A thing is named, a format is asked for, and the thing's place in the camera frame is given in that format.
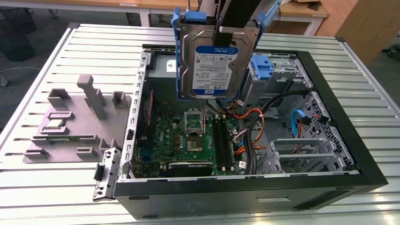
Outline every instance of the white sticker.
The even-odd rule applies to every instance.
[[[241,100],[241,99],[237,99],[237,103],[243,106],[245,105],[245,102]]]
[[[239,162],[239,168],[246,169],[246,164],[247,164],[246,162],[241,161]]]
[[[137,4],[130,4],[130,3],[121,3],[121,6],[134,6],[134,7],[137,7],[138,5]]]
[[[322,14],[313,14],[314,17],[327,17],[327,15],[322,15]]]
[[[230,63],[237,57],[235,47],[197,47],[193,89],[199,94],[219,94],[229,89]]]
[[[177,60],[167,61],[167,72],[177,73]]]

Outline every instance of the hard drive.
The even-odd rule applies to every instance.
[[[215,26],[181,25],[181,99],[238,96],[259,28],[230,28],[230,47],[214,46]]]

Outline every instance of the expansion slot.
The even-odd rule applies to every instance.
[[[221,129],[221,145],[222,145],[222,151],[225,155],[225,166],[227,170],[233,167],[233,152],[230,148],[230,135],[229,135],[229,129],[227,129],[227,121],[225,119],[219,122],[219,129]]]
[[[233,153],[230,149],[229,129],[226,120],[213,120],[214,144],[218,157],[218,168],[226,171],[233,166]]]

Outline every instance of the green circuit board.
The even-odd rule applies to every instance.
[[[171,162],[209,162],[214,164],[214,176],[239,175],[238,162],[234,171],[218,169],[217,152],[214,146],[213,117],[206,117],[205,123],[199,123],[199,118],[189,119],[189,125],[198,128],[206,125],[203,136],[198,134],[186,135],[185,117],[163,117],[157,122],[155,145],[149,161],[142,164],[145,177],[159,177],[161,164]],[[237,128],[235,119],[226,119],[227,129]]]

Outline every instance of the gray 3d printed holder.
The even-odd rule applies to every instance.
[[[91,75],[81,75],[86,95],[53,89],[46,113],[25,163],[99,162],[105,151],[123,145],[131,97],[122,91],[103,96]]]

